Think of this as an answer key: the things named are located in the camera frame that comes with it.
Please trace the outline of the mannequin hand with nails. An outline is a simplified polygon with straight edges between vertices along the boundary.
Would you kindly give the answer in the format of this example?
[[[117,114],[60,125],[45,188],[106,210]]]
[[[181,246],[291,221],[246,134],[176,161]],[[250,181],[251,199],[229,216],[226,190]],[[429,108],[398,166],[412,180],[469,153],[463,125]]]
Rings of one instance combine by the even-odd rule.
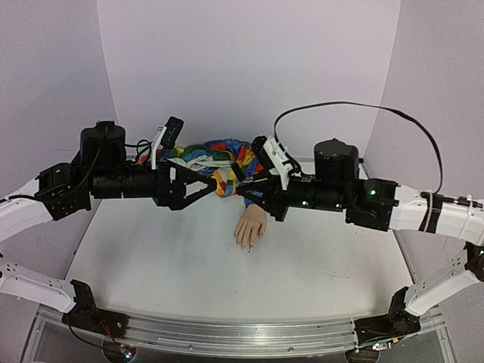
[[[263,237],[266,228],[266,211],[255,204],[249,205],[241,216],[234,233],[236,245],[243,252],[250,252],[255,243]]]

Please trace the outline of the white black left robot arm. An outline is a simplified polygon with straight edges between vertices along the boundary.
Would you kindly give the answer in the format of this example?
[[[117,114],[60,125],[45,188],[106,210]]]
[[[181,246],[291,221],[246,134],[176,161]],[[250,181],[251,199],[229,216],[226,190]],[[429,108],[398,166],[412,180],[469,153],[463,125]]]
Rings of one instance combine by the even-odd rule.
[[[147,162],[129,161],[126,131],[114,121],[83,129],[78,154],[38,174],[1,199],[1,239],[28,228],[90,210],[93,199],[150,198],[157,206],[178,211],[217,188],[215,179],[163,157],[175,146],[183,121],[170,117],[158,128]],[[90,286],[58,280],[1,258],[1,292],[49,306],[62,313],[69,327],[124,337],[128,316],[99,308]]]

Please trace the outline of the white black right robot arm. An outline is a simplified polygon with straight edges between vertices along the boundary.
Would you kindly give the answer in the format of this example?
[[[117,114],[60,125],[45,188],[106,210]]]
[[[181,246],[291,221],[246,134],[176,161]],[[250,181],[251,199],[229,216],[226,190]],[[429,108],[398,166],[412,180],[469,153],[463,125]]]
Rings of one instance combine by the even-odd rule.
[[[337,139],[314,147],[315,171],[303,175],[273,138],[258,137],[253,150],[262,172],[245,176],[232,165],[239,195],[282,222],[291,207],[345,214],[345,221],[378,231],[419,231],[453,237],[463,250],[434,275],[397,291],[385,315],[354,323],[359,347],[383,344],[420,331],[420,317],[457,292],[483,280],[483,202],[418,191],[395,181],[359,177],[358,149]]]

